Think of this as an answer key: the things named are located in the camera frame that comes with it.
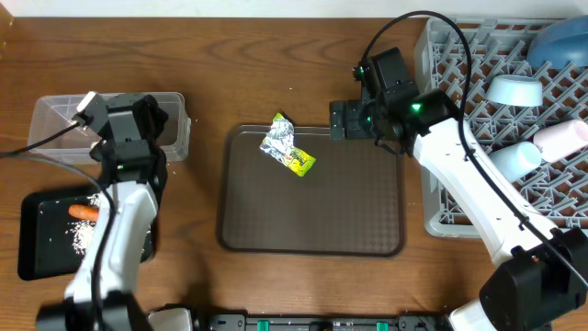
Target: crumpled wrapper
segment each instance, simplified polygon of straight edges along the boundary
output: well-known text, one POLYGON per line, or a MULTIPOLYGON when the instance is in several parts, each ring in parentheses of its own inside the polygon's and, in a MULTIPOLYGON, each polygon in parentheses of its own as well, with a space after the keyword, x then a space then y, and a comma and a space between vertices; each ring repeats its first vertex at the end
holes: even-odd
POLYGON ((274 122, 259 148, 284 166, 303 177, 316 159, 294 146, 294 126, 282 114, 274 122))

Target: pink cup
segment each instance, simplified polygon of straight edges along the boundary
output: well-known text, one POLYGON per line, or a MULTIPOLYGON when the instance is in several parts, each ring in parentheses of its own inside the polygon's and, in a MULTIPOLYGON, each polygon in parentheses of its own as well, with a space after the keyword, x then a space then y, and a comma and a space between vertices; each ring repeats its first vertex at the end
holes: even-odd
POLYGON ((535 133, 533 144, 541 151, 541 158, 556 162, 588 144, 588 124, 582 120, 568 120, 535 133))

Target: white crumbs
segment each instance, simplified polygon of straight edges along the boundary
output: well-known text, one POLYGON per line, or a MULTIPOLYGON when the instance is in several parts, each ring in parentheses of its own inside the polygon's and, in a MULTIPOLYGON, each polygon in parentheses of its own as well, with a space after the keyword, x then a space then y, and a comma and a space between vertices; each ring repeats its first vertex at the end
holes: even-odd
MULTIPOLYGON (((90 206, 100 207, 100 193, 93 194, 87 197, 87 199, 90 206)), ((69 224, 73 228, 66 231, 65 233, 73 234, 72 247, 75 251, 75 254, 84 256, 85 250, 88 249, 92 243, 92 238, 94 237, 94 226, 96 225, 96 222, 80 220, 69 224)))
POLYGON ((92 237, 94 237, 94 224, 95 222, 88 220, 70 223, 73 225, 73 229, 70 231, 73 233, 72 247, 75 254, 85 255, 85 250, 88 249, 92 243, 92 237))
POLYGON ((100 207, 100 193, 93 194, 88 199, 90 200, 90 206, 100 207))

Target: dish rack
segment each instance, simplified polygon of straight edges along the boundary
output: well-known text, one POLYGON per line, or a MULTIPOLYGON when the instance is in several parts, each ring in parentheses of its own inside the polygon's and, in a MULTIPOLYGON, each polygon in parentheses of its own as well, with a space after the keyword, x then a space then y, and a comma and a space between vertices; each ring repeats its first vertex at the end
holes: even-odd
MULTIPOLYGON (((588 121, 588 68, 550 63, 531 68, 525 61, 531 40, 548 19, 459 18, 454 21, 471 50, 472 73, 466 106, 469 126, 488 154, 530 140, 540 129, 565 120, 588 121), (520 108, 486 100, 498 74, 532 76, 543 84, 543 106, 520 108)), ((416 82, 421 92, 440 88, 459 105, 464 87, 465 52, 456 32, 431 18, 414 49, 416 82)), ((559 162, 544 163, 513 185, 538 211, 562 229, 588 228, 588 148, 559 162)), ((480 237, 443 185, 421 170, 424 225, 435 236, 480 237)))

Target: orange carrot piece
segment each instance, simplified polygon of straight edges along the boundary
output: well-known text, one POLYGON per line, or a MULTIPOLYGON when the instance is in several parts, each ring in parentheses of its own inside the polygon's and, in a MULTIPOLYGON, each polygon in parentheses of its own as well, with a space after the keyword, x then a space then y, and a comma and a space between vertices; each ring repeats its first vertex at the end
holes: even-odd
POLYGON ((88 220, 91 222, 98 221, 98 209, 88 207, 85 205, 71 205, 70 215, 80 220, 88 220))

